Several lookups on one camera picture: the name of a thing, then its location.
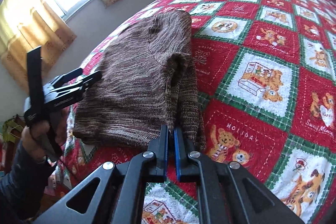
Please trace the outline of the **dark sleeved left forearm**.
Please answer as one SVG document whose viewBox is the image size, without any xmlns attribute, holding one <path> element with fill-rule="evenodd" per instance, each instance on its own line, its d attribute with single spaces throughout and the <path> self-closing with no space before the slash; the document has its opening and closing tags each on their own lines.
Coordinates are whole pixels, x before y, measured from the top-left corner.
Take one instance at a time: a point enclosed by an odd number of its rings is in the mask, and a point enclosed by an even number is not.
<svg viewBox="0 0 336 224">
<path fill-rule="evenodd" d="M 47 160 L 34 160 L 20 142 L 11 171 L 1 179 L 1 223 L 26 223 L 34 217 L 54 170 Z"/>
</svg>

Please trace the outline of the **person's left hand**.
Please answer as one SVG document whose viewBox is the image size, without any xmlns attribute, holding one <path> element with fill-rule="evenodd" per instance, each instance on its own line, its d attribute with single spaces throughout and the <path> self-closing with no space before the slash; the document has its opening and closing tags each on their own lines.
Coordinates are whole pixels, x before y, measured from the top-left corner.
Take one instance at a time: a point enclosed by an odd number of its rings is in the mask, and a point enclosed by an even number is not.
<svg viewBox="0 0 336 224">
<path fill-rule="evenodd" d="M 58 145 L 62 146 L 67 139 L 67 118 L 70 112 L 70 108 L 64 108 L 61 111 L 61 120 L 56 130 L 55 141 Z M 45 160 L 46 152 L 42 146 L 37 143 L 37 140 L 41 135 L 47 135 L 50 129 L 47 121 L 41 121 L 32 127 L 25 127 L 22 131 L 22 145 L 26 152 L 36 162 L 43 162 Z"/>
</svg>

